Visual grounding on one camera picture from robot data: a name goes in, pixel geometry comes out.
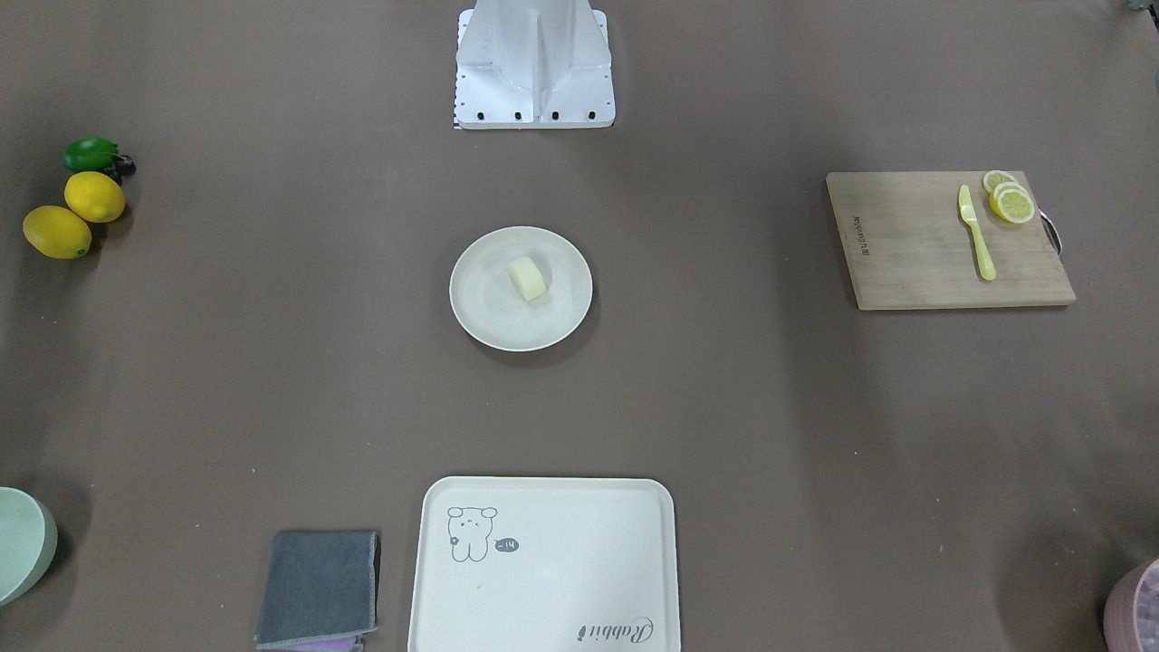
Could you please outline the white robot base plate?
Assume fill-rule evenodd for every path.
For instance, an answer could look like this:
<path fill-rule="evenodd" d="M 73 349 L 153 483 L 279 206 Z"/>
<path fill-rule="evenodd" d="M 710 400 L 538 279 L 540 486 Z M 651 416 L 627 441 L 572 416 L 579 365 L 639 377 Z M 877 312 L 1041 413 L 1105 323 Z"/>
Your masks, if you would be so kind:
<path fill-rule="evenodd" d="M 614 124 L 617 116 L 614 96 L 610 103 L 581 103 L 580 107 L 553 104 L 552 108 L 547 112 L 542 104 L 535 103 L 516 103 L 513 107 L 486 100 L 461 103 L 455 91 L 453 125 L 455 129 L 607 129 Z"/>

